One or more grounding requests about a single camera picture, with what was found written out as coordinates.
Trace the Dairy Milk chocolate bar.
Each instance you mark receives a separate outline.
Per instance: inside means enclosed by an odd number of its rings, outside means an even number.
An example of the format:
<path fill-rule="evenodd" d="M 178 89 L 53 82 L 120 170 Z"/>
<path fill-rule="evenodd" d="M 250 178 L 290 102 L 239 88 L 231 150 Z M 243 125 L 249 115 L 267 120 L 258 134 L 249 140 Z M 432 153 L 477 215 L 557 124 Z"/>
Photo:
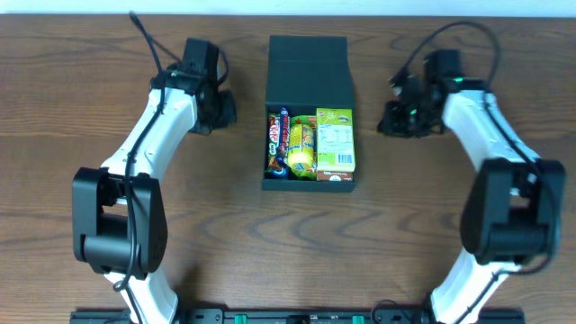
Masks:
<path fill-rule="evenodd" d="M 276 158 L 281 163 L 285 163 L 287 148 L 290 137 L 290 116 L 288 110 L 283 107 L 277 115 L 278 120 L 278 146 Z"/>

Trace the blue Oreo pack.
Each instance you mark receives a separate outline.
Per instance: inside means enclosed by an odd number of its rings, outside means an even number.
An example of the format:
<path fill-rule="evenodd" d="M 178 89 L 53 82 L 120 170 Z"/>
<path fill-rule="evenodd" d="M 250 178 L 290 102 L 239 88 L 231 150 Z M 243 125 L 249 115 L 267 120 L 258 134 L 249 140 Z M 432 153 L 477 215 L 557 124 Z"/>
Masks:
<path fill-rule="evenodd" d="M 269 167 L 265 171 L 266 177 L 269 179 L 288 179 L 289 169 L 286 166 Z"/>

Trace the brown Pocky box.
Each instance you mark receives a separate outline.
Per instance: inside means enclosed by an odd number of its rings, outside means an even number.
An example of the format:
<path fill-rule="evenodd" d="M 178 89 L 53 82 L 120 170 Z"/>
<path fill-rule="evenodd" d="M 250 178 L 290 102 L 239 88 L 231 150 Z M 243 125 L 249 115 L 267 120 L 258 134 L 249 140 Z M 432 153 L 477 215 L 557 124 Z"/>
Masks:
<path fill-rule="evenodd" d="M 317 172 L 317 180 L 319 182 L 353 182 L 353 172 L 343 171 L 321 171 Z"/>

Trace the yellow Mentos bottle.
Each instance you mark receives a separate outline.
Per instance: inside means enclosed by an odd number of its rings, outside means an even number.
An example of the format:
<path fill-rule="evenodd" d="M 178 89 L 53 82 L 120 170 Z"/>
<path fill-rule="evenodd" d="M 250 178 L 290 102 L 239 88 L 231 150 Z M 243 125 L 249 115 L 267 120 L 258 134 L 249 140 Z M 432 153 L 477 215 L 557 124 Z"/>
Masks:
<path fill-rule="evenodd" d="M 293 172 L 310 169 L 314 162 L 314 129 L 307 124 L 291 127 L 287 164 Z"/>

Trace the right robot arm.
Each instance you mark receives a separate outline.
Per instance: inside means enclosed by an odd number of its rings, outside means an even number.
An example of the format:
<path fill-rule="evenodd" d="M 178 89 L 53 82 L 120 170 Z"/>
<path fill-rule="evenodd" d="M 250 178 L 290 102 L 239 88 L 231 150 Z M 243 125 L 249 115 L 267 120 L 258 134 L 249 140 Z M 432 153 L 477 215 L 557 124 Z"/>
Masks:
<path fill-rule="evenodd" d="M 457 49 L 425 57 L 424 77 L 402 67 L 389 80 L 379 132 L 422 138 L 450 130 L 476 177 L 463 207 L 463 248 L 445 280 L 410 314 L 413 323 L 476 323 L 511 276 L 534 275 L 559 246 L 565 169 L 543 159 L 508 124 L 488 82 L 466 76 Z"/>

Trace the KitKat Milo bar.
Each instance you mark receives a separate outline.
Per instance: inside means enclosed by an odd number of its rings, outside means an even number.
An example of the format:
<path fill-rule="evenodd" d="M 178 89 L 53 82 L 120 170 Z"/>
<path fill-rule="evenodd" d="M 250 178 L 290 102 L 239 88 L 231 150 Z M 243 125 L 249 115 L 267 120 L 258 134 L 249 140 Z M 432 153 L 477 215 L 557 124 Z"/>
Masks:
<path fill-rule="evenodd" d="M 274 113 L 269 113 L 267 116 L 267 164 L 266 169 L 269 167 L 286 167 L 285 163 L 281 164 L 277 158 L 277 146 L 278 146 L 278 120 L 277 115 Z"/>

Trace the colourful gummy candy bag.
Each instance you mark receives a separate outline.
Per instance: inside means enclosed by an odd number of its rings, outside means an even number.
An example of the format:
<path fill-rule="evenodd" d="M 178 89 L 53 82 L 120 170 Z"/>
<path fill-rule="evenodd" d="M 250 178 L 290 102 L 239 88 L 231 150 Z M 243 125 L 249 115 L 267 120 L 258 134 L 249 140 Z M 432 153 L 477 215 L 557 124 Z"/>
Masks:
<path fill-rule="evenodd" d="M 313 166 L 302 172 L 293 172 L 298 179 L 315 181 L 317 179 L 317 156 L 316 156 L 316 117 L 312 115 L 299 115 L 291 118 L 291 127 L 295 124 L 307 124 L 314 129 L 314 162 Z"/>

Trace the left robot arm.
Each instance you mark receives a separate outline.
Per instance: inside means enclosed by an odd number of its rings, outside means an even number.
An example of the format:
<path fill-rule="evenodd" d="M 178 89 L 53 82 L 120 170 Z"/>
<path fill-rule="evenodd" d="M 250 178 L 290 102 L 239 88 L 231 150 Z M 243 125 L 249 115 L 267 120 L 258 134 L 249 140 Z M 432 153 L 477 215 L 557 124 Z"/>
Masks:
<path fill-rule="evenodd" d="M 187 40 L 181 59 L 150 81 L 146 108 L 100 167 L 81 167 L 72 184 L 75 258 L 103 275 L 128 307 L 77 310 L 73 323 L 174 323 L 179 300 L 162 267 L 167 217 L 161 181 L 189 133 L 207 135 L 236 121 L 227 62 L 207 40 Z"/>

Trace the black gift box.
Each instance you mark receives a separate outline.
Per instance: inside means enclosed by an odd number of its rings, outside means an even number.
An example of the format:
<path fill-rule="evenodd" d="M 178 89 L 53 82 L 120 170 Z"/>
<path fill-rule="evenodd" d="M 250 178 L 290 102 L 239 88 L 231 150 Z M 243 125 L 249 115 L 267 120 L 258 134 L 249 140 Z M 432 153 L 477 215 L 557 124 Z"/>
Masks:
<path fill-rule="evenodd" d="M 356 108 L 345 37 L 270 37 L 264 116 L 283 108 L 290 116 Z"/>

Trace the green yellow snack box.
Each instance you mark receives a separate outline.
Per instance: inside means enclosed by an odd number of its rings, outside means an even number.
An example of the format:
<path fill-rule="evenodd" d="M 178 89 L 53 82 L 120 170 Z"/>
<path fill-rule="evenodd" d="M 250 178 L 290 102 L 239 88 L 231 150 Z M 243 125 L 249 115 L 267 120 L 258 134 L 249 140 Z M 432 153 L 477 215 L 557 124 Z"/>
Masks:
<path fill-rule="evenodd" d="M 354 172 L 356 154 L 352 110 L 318 108 L 316 114 L 318 170 Z"/>

